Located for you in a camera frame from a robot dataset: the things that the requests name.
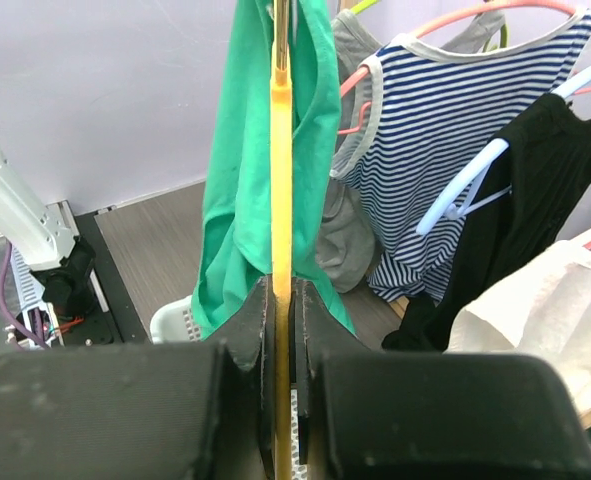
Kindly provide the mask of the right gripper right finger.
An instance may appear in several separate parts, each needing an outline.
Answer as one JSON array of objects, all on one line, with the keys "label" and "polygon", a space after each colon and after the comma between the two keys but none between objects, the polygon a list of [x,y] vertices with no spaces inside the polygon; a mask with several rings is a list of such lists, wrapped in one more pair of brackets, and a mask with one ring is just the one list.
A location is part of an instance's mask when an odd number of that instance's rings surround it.
[{"label": "right gripper right finger", "polygon": [[588,436],[541,359],[373,350],[301,279],[291,333],[312,479],[591,479]]}]

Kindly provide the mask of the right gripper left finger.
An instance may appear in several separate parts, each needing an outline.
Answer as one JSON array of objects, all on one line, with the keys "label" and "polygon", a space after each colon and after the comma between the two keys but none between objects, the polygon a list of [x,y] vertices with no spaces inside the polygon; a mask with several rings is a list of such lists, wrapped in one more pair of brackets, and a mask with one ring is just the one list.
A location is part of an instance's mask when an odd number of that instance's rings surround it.
[{"label": "right gripper left finger", "polygon": [[0,356],[0,479],[270,479],[274,300],[198,342]]}]

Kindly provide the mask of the green tank top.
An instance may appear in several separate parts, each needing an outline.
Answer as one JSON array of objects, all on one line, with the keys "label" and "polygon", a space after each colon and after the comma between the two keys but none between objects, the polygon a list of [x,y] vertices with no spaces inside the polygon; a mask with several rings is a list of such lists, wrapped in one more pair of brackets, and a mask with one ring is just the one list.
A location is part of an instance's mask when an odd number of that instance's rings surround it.
[{"label": "green tank top", "polygon": [[[341,114],[328,8],[299,1],[290,38],[293,88],[293,270],[347,330],[348,311],[315,260]],[[236,5],[203,203],[203,247],[191,307],[208,336],[271,273],[269,97],[273,21],[265,1]]]}]

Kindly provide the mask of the yellow hanger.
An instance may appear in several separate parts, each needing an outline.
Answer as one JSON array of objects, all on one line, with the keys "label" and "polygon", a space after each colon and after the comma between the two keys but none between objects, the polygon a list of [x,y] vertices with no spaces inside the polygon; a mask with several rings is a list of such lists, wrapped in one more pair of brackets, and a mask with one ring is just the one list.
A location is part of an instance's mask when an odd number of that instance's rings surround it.
[{"label": "yellow hanger", "polygon": [[292,83],[288,1],[273,3],[270,79],[271,260],[275,298],[275,477],[289,479],[291,462],[289,308],[292,274]]}]

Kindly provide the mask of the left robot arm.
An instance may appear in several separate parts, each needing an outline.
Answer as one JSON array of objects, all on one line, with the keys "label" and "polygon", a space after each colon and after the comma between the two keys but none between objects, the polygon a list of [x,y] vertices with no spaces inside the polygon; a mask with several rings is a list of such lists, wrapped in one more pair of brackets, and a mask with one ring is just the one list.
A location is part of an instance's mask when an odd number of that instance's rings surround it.
[{"label": "left robot arm", "polygon": [[66,318],[89,315],[97,305],[90,276],[95,251],[50,212],[10,166],[0,147],[0,232],[44,287],[43,300]]}]

